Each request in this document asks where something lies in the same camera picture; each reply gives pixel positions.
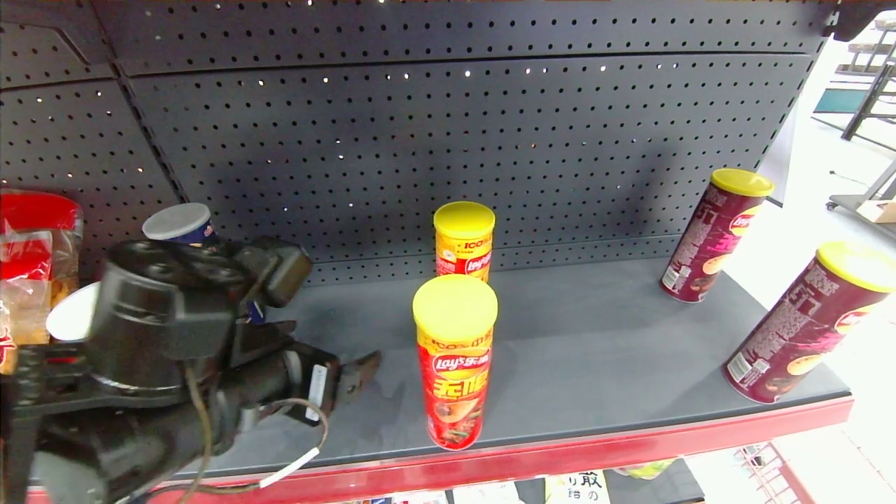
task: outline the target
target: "lay's chip can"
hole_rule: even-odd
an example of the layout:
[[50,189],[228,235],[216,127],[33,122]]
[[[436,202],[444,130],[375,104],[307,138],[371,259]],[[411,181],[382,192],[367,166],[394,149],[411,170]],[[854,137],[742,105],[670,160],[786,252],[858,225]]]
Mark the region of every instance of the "lay's chip can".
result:
[[495,291],[472,276],[447,274],[414,295],[426,431],[439,447],[469,447],[482,431],[492,362]]
[[767,178],[745,169],[713,171],[660,287],[677,300],[702,301],[774,188]]
[[488,282],[495,213],[483,204],[455,201],[433,216],[435,273],[466,274]]
[[896,262],[845,241],[821,245],[723,366],[742,395],[771,404],[896,291]]

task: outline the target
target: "pegboard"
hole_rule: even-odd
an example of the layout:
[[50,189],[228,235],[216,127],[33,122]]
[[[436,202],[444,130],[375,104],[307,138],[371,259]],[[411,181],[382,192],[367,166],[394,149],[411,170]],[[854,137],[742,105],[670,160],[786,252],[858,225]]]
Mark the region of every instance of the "pegboard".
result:
[[2,187],[47,190],[84,209],[81,276],[106,247],[140,238],[140,226],[177,204],[115,81],[0,93]]
[[[677,237],[666,236],[503,248],[494,251],[491,267],[499,271],[664,257],[672,254],[677,242]],[[306,282],[311,285],[381,282],[431,276],[433,271],[434,254],[335,261],[315,265]]]
[[59,30],[0,22],[0,88],[112,77],[89,64]]
[[0,89],[112,77],[84,2],[0,2]]
[[755,169],[811,62],[593,56],[133,87],[222,234],[295,240],[322,263],[431,255],[432,212],[456,199],[495,209],[497,248],[680,233],[714,169]]
[[816,54],[834,2],[98,2],[129,75],[686,51]]

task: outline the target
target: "white lid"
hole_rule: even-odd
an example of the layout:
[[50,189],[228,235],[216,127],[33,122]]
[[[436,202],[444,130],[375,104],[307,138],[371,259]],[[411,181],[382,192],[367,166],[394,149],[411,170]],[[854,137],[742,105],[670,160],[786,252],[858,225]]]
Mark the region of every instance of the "white lid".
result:
[[208,206],[184,203],[155,212],[143,223],[148,239],[172,239],[202,227],[211,218]]
[[87,337],[93,310],[99,297],[99,282],[91,283],[72,292],[50,311],[47,316],[47,332],[57,340],[72,342]]

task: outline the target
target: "teal mat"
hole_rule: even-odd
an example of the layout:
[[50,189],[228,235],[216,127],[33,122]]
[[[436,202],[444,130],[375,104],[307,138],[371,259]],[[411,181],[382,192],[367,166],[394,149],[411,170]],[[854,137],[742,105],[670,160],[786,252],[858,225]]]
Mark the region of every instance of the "teal mat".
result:
[[822,98],[818,100],[818,105],[815,105],[815,112],[855,114],[867,93],[867,90],[824,90]]

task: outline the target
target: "cable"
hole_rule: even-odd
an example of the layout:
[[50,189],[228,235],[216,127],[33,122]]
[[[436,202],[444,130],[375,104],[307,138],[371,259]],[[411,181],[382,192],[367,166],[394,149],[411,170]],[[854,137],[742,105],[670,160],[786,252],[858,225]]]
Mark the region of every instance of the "cable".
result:
[[190,391],[190,401],[193,402],[193,407],[196,408],[196,414],[199,415],[199,423],[202,425],[202,460],[199,463],[199,469],[196,470],[196,476],[193,478],[193,482],[190,483],[187,491],[180,497],[178,504],[186,504],[193,494],[196,492],[196,489],[199,488],[199,484],[202,482],[202,477],[205,476],[205,470],[209,467],[209,462],[211,461],[211,420],[209,419],[209,412],[205,409],[205,403],[202,401],[202,395],[199,393],[199,385],[196,383],[196,375],[193,371],[192,363],[187,363],[184,366],[184,378],[186,379],[186,387]]
[[861,186],[863,186],[863,187],[868,187],[868,184],[866,184],[865,182],[862,182],[861,180],[858,180],[858,179],[855,179],[855,178],[847,177],[846,175],[841,175],[840,173],[837,173],[837,172],[834,171],[834,170],[830,170],[828,173],[830,173],[831,175],[836,175],[837,177],[840,177],[840,178],[844,178],[844,179],[846,179],[846,180],[848,180],[848,181],[850,181],[850,182],[855,182],[855,183],[857,183],[857,184],[859,184],[859,185],[861,185]]
[[[276,409],[276,408],[280,408],[280,407],[288,405],[288,404],[289,405],[298,404],[298,405],[301,405],[301,406],[311,409],[313,412],[317,413],[318,417],[320,417],[321,426],[323,427],[323,431],[321,432],[321,440],[317,442],[317,445],[314,448],[312,448],[307,453],[302,455],[295,462],[293,462],[290,465],[287,465],[283,469],[280,469],[278,472],[271,474],[270,476],[267,476],[266,478],[264,478],[258,482],[247,483],[247,484],[242,484],[242,485],[225,486],[225,487],[199,484],[199,481],[202,478],[201,478],[201,474],[197,471],[196,477],[193,479],[193,482],[191,482],[191,483],[179,483],[179,484],[169,485],[169,486],[157,488],[153,491],[148,492],[145,496],[146,502],[149,502],[152,498],[157,497],[162,493],[167,493],[169,491],[186,491],[184,496],[181,497],[181,500],[179,501],[180,504],[183,504],[185,502],[185,499],[188,499],[189,497],[191,497],[195,492],[209,493],[212,495],[233,495],[233,494],[237,494],[237,493],[243,493],[246,491],[253,491],[253,490],[260,489],[260,488],[264,488],[268,485],[271,485],[271,484],[283,479],[284,477],[288,476],[289,474],[294,473],[299,467],[301,467],[302,465],[305,465],[308,462],[308,460],[311,460],[318,453],[320,453],[320,450],[323,447],[323,443],[326,442],[327,437],[330,435],[330,421],[329,421],[329,419],[327,419],[327,415],[324,414],[324,412],[320,408],[320,406],[312,403],[311,401],[308,401],[307,399],[302,399],[301,397],[290,397],[288,399],[280,399],[279,401],[274,401],[270,404],[267,404],[265,407],[268,407],[271,409]],[[211,423],[209,422],[209,424],[210,424],[210,428],[208,429],[208,432],[210,433],[210,436],[208,437],[208,440],[209,440],[208,447],[209,447],[209,452],[211,453]],[[202,471],[203,473],[205,472],[205,467],[203,466],[202,463],[200,463],[200,471]]]

